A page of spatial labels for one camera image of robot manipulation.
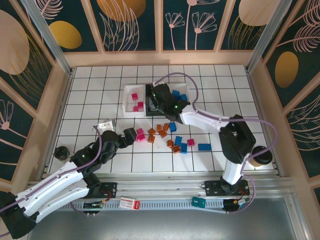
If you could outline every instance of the pink block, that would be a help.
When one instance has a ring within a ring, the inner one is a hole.
[[[132,100],[138,100],[138,94],[133,93],[131,94],[131,96],[132,96]]]
[[[144,132],[144,130],[143,130],[142,128],[139,128],[139,129],[136,131],[136,133],[138,134],[138,136],[140,136],[140,135],[145,135],[145,132]]]
[[[139,101],[138,102],[138,109],[143,109],[144,108],[144,102],[143,101]]]
[[[138,139],[140,140],[140,142],[143,142],[144,140],[146,140],[145,135],[139,135]]]
[[[189,139],[189,140],[187,141],[187,143],[188,143],[188,146],[189,146],[189,147],[192,147],[192,146],[196,145],[196,144],[195,144],[195,141],[194,141],[193,139]]]

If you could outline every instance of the yellow circle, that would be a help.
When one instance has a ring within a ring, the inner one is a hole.
[[[249,26],[263,26],[269,22],[279,0],[241,0],[240,20]]]
[[[49,28],[61,47],[76,49],[82,44],[80,32],[66,21],[55,21]]]
[[[120,22],[124,22],[125,16],[128,15],[125,11],[125,6],[129,14],[130,9],[132,9],[136,18],[140,17],[146,9],[146,0],[96,0],[96,2],[105,15]]]
[[[28,35],[10,14],[0,10],[0,69],[7,74],[22,73],[29,62]]]
[[[285,51],[278,58],[275,65],[275,81],[280,88],[287,88],[295,80],[299,69],[299,60],[297,56]]]

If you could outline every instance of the toy block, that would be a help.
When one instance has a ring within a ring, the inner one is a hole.
[[[177,126],[176,126],[176,124],[175,124],[174,122],[171,122],[171,123],[169,124],[169,126],[170,126],[170,131],[171,131],[171,133],[177,131]]]
[[[186,143],[181,143],[180,153],[187,154],[188,145]]]
[[[175,146],[181,146],[181,141],[182,141],[182,137],[181,136],[176,136],[175,137],[175,141],[174,141],[174,145]]]
[[[142,128],[139,128],[136,133],[138,134],[138,136],[140,135],[145,135],[145,131]]]
[[[166,145],[167,145],[169,148],[173,148],[173,146],[174,146],[174,141],[168,140],[168,141],[166,142]]]
[[[180,98],[181,98],[181,100],[188,101],[188,98],[187,98],[186,94],[181,94]]]
[[[154,130],[153,128],[151,128],[151,129],[148,130],[148,133],[149,133],[150,135],[155,135],[157,132],[156,132],[156,130]]]
[[[161,124],[156,125],[156,131],[159,133],[162,130]]]
[[[133,93],[131,94],[131,96],[132,96],[132,100],[138,100],[138,94]]]
[[[148,137],[148,143],[153,144],[154,142],[155,142],[155,136],[150,135],[150,136]]]
[[[138,109],[143,109],[143,108],[144,108],[144,102],[138,101]]]
[[[174,96],[174,97],[179,97],[179,96],[180,96],[180,92],[177,91],[177,90],[173,90],[173,91],[172,91],[172,96]]]
[[[139,139],[140,142],[143,142],[144,140],[146,140],[146,137],[145,137],[144,134],[142,134],[142,135],[138,136],[138,139]]]
[[[173,153],[174,153],[174,154],[180,153],[180,147],[179,147],[179,146],[174,146],[174,147],[172,148],[172,150],[173,150]]]
[[[167,133],[166,131],[163,131],[163,130],[159,131],[159,134],[160,134],[160,136],[161,136],[162,138],[164,138],[165,136],[168,135],[168,133]]]
[[[189,146],[189,147],[192,147],[192,146],[196,145],[196,144],[195,144],[195,140],[193,140],[193,138],[187,140],[187,143],[188,143],[188,146]]]
[[[169,123],[165,123],[164,126],[163,126],[163,131],[167,132],[168,129],[169,129]]]
[[[208,144],[208,143],[198,144],[198,151],[212,151],[211,144]]]

